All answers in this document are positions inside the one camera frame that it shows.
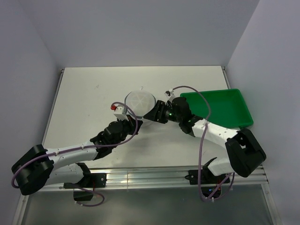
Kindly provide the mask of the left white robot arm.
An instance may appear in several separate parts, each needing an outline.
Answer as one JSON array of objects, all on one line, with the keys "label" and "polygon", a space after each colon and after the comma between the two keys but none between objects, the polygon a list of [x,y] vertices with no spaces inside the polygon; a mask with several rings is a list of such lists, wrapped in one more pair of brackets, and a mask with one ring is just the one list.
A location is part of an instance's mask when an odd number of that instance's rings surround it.
[{"label": "left white robot arm", "polygon": [[128,117],[116,120],[89,141],[65,148],[46,149],[38,144],[31,147],[11,168],[11,185],[22,195],[31,195],[46,185],[74,183],[86,187],[91,174],[85,161],[104,158],[117,146],[129,142],[128,135],[138,134],[143,122]]}]

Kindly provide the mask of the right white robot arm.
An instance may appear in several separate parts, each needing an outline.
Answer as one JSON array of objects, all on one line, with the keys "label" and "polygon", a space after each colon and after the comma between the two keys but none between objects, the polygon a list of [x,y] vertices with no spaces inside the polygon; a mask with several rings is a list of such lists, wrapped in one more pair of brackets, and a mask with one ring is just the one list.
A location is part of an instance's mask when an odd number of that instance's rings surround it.
[{"label": "right white robot arm", "polygon": [[144,118],[162,124],[168,121],[177,122],[185,134],[208,140],[224,148],[226,157],[214,157],[202,168],[203,178],[209,183],[214,182],[219,175],[229,173],[246,178],[267,158],[249,129],[229,129],[210,123],[193,114],[184,97],[176,97],[168,102],[157,101]]}]

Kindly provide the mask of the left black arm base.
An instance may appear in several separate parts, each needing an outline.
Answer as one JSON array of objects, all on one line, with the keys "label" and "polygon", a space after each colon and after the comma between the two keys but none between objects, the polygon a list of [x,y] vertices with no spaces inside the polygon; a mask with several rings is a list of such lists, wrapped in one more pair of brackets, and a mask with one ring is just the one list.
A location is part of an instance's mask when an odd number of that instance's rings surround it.
[{"label": "left black arm base", "polygon": [[71,188],[104,188],[106,185],[106,173],[80,172],[73,174],[63,182],[65,189]]}]

